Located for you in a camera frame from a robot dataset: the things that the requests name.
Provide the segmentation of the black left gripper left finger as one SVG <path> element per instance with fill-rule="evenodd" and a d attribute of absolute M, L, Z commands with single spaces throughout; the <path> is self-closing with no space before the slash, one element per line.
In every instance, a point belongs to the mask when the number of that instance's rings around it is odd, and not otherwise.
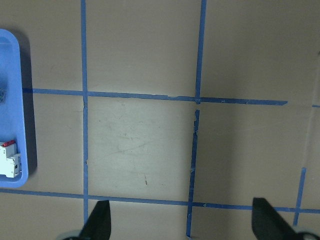
<path fill-rule="evenodd" d="M 80 240 L 109 240 L 111 237 L 111 208 L 108 200 L 98 201 L 83 226 Z"/>

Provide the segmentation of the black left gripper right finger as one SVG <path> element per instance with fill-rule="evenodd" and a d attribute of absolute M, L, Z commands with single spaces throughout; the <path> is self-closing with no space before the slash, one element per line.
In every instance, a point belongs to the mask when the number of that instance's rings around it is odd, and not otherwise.
<path fill-rule="evenodd" d="M 265 198 L 252 201 L 251 227 L 257 240 L 299 240 L 300 235 Z"/>

